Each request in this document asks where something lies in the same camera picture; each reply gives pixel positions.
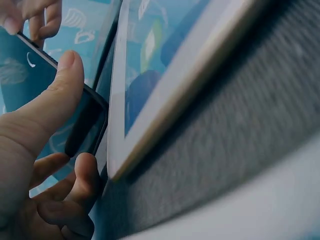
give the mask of fingernail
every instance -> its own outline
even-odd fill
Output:
[[[14,35],[19,31],[17,21],[10,16],[4,21],[3,27],[11,35]]]
[[[44,202],[43,206],[49,211],[49,212],[56,212],[60,211],[64,204],[61,201],[48,201]]]
[[[66,51],[59,60],[58,71],[69,69],[75,61],[75,53],[73,51]]]

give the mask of tablet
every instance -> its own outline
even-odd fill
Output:
[[[269,2],[123,1],[107,133],[112,180],[154,146]]]

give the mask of phone screen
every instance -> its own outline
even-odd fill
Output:
[[[9,35],[0,27],[0,111],[12,112],[36,98],[54,80],[57,63],[23,36]],[[95,154],[107,126],[108,104],[85,86],[73,116],[50,138],[38,158],[52,153],[70,157]],[[73,158],[54,177],[64,178],[74,167]]]

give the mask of gray fabric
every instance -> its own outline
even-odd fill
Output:
[[[131,176],[98,202],[98,239],[190,211],[260,173],[320,126],[320,1],[276,3]],[[102,142],[97,158],[106,160]]]

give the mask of hand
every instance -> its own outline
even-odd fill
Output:
[[[23,29],[26,20],[29,20],[30,39],[42,48],[44,39],[59,31],[62,0],[0,0],[0,26],[8,33],[14,35]]]
[[[68,162],[55,153],[35,162],[50,136],[71,117],[84,87],[81,58],[66,52],[54,82],[20,109],[0,116],[0,239],[90,240],[88,217],[99,189],[95,157],[80,154],[74,172],[43,193],[29,189]]]

